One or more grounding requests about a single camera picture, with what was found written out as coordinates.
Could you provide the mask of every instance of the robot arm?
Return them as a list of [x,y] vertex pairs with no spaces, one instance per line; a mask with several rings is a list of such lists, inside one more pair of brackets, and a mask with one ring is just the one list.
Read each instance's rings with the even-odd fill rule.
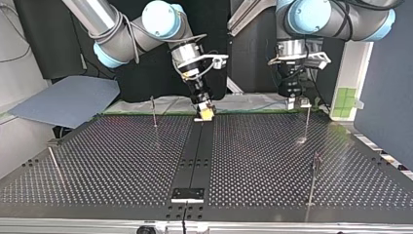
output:
[[392,29],[398,4],[392,0],[279,0],[277,6],[277,64],[280,95],[302,94],[298,75],[304,68],[323,68],[311,58],[306,35],[354,41],[378,41]]
[[198,41],[206,35],[194,36],[181,6],[152,1],[142,16],[129,21],[106,0],[62,0],[87,28],[95,40],[94,52],[107,67],[116,68],[162,45],[169,43],[175,70],[191,91],[199,117],[210,121],[214,116],[212,93],[205,75],[225,66],[228,56],[204,55]]

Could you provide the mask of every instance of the gray cardboard sheet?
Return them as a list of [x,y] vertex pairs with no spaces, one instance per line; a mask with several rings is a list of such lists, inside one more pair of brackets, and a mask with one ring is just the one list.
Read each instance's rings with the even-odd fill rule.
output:
[[120,93],[116,81],[70,76],[9,111],[20,118],[75,129]]

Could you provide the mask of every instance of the yellow object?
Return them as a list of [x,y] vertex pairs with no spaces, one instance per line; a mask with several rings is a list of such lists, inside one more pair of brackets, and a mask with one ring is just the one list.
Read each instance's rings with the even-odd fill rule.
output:
[[213,110],[210,108],[201,110],[200,114],[201,114],[201,118],[203,118],[204,121],[212,121],[212,118],[215,115],[213,113]]

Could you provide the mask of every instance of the perforated metal table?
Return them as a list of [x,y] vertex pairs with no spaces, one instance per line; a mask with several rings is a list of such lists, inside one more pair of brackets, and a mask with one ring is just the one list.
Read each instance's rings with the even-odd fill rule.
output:
[[[151,116],[96,117],[0,180],[0,232],[10,218],[413,224],[409,178],[321,113],[300,141],[305,122],[304,113],[203,124],[159,116],[155,128]],[[174,204],[176,188],[202,188],[204,201]]]

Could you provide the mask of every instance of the green tape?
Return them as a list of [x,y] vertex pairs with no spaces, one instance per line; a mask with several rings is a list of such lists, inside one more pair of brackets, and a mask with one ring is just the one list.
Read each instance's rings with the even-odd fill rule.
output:
[[356,105],[357,89],[339,88],[334,102],[333,117],[349,118],[353,107]]

